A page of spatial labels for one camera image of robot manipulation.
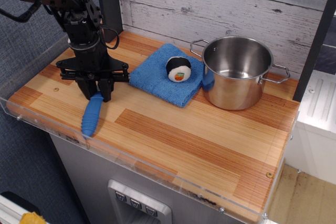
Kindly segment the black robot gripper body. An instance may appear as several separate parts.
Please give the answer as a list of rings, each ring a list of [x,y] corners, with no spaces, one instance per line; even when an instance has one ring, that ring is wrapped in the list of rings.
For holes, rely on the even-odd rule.
[[[63,79],[83,77],[94,81],[108,79],[129,82],[129,65],[108,54],[110,47],[106,45],[103,35],[94,35],[93,40],[86,43],[76,43],[68,39],[68,45],[75,56],[56,63]]]

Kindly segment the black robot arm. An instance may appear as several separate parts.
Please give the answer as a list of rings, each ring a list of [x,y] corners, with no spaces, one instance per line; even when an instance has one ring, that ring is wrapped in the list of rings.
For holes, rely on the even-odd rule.
[[[112,58],[108,54],[104,31],[112,30],[102,24],[101,9],[93,0],[20,0],[31,2],[31,7],[19,16],[4,10],[1,14],[19,23],[29,21],[31,16],[43,6],[53,15],[68,35],[73,58],[58,61],[60,76],[64,80],[74,80],[84,96],[90,100],[101,92],[104,102],[111,99],[116,82],[129,82],[128,64]]]

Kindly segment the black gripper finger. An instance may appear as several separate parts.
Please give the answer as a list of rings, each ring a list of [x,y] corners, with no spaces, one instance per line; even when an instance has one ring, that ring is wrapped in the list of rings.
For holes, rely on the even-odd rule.
[[[98,81],[98,86],[103,97],[104,102],[111,100],[111,93],[114,89],[114,82],[111,79],[101,79]]]
[[[98,92],[94,80],[85,77],[76,77],[76,83],[87,100],[90,100]]]

